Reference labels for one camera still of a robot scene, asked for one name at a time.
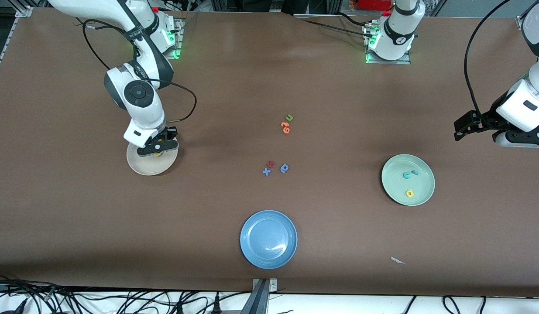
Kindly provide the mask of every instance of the brown table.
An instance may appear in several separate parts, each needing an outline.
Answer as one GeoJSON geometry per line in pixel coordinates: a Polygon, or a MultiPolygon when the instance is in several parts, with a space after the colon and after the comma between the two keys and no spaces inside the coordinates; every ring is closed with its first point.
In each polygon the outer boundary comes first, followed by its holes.
{"type": "MultiPolygon", "coordinates": [[[[395,66],[365,64],[356,35],[285,14],[190,16],[172,64],[199,102],[177,125],[177,163],[156,177],[127,165],[128,114],[72,22],[34,10],[0,68],[0,272],[86,286],[248,290],[277,277],[289,292],[539,296],[539,150],[487,133],[453,140],[472,108],[462,65],[478,20],[425,18],[412,64],[395,66]],[[381,187],[381,167],[401,153],[434,171],[422,206],[381,187]],[[265,177],[268,160],[291,169],[265,177]],[[239,246],[242,224],[268,208],[299,232],[293,259],[271,271],[239,246]]],[[[89,33],[107,64],[131,58],[116,32],[89,33]]],[[[534,61],[513,20],[489,20],[469,60],[483,109],[534,61]]],[[[159,94],[168,119],[191,108],[184,91],[159,94]]]]}

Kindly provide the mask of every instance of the red box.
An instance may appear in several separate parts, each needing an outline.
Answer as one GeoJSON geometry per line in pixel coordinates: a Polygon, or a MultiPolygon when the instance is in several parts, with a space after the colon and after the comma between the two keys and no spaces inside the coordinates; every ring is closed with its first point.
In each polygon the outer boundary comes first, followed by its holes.
{"type": "Polygon", "coordinates": [[[357,7],[362,10],[387,11],[391,7],[391,0],[359,0],[357,7]]]}

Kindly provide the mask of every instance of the white paper scrap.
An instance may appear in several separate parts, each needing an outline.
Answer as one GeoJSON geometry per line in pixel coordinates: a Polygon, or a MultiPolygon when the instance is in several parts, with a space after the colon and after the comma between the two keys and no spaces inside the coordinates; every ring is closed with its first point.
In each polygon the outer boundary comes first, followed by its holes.
{"type": "Polygon", "coordinates": [[[396,262],[396,263],[398,263],[398,264],[407,265],[407,264],[405,264],[404,262],[401,262],[400,260],[398,260],[397,258],[395,258],[395,257],[393,257],[393,256],[391,257],[391,260],[393,260],[393,262],[396,262]]]}

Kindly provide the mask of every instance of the white floor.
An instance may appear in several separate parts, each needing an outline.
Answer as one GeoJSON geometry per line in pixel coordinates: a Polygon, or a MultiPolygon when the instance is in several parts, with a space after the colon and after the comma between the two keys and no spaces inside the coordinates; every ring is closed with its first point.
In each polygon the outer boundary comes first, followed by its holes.
{"type": "MultiPolygon", "coordinates": [[[[159,292],[151,293],[144,298],[156,296],[159,292]]],[[[230,292],[221,293],[220,296],[230,294],[230,292]]],[[[116,293],[85,293],[89,297],[104,297],[111,295],[127,296],[127,294],[116,293]]],[[[179,292],[170,292],[169,298],[172,302],[178,300],[179,292]]],[[[211,303],[215,298],[214,292],[201,292],[193,298],[207,297],[211,303]]],[[[221,302],[222,310],[241,310],[248,298],[248,294],[234,296],[221,302]]],[[[3,297],[0,298],[0,313],[8,310],[14,310],[25,296],[3,297]]],[[[96,314],[115,314],[124,299],[107,299],[100,301],[89,301],[78,297],[80,303],[96,314]]],[[[166,302],[166,296],[157,300],[166,302]]],[[[291,314],[402,314],[407,307],[411,297],[407,296],[341,296],[341,295],[313,295],[313,294],[272,294],[269,301],[268,314],[281,314],[292,310],[291,314]]],[[[461,314],[478,314],[481,306],[481,298],[456,297],[454,298],[461,314]]],[[[136,301],[128,308],[126,313],[133,313],[145,301],[136,301]]],[[[448,301],[447,304],[452,312],[456,313],[455,308],[448,301]]],[[[186,304],[183,307],[184,314],[196,314],[206,305],[205,300],[197,300],[193,304],[186,304]]],[[[156,304],[159,313],[168,312],[167,306],[156,304]]],[[[64,312],[68,311],[68,306],[62,303],[64,312]]],[[[157,314],[155,308],[149,308],[141,311],[140,314],[157,314]]],[[[42,314],[49,314],[50,310],[44,306],[42,314]]],[[[417,297],[410,314],[449,314],[442,305],[441,297],[417,297]]],[[[483,311],[484,314],[539,314],[539,299],[525,298],[488,298],[483,311]]],[[[34,301],[30,298],[24,309],[24,314],[38,314],[34,301]]]]}

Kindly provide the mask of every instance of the gray wall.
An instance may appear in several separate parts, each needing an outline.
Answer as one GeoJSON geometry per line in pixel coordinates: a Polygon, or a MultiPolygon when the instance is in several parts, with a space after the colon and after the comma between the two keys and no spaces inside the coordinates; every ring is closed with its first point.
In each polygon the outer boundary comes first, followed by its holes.
{"type": "MultiPolygon", "coordinates": [[[[502,0],[447,0],[437,16],[484,17],[502,0]]],[[[521,15],[535,0],[511,0],[491,17],[516,17],[521,15]]]]}

